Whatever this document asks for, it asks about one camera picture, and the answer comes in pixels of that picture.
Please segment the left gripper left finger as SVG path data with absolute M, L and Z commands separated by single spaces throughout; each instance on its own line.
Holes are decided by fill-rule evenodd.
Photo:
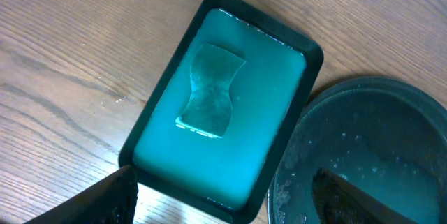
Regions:
M 138 199 L 134 169 L 126 165 L 28 224 L 132 224 Z

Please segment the green yellow scrub sponge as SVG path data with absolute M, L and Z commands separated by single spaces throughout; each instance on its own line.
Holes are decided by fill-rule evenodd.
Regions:
M 176 123 L 211 138 L 222 138 L 233 114 L 230 86 L 246 61 L 212 44 L 203 44 L 190 65 L 191 94 Z

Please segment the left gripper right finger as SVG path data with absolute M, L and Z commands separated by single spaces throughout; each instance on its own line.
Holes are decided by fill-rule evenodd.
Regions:
M 318 219 L 325 224 L 415 223 L 324 168 L 313 176 L 312 199 Z

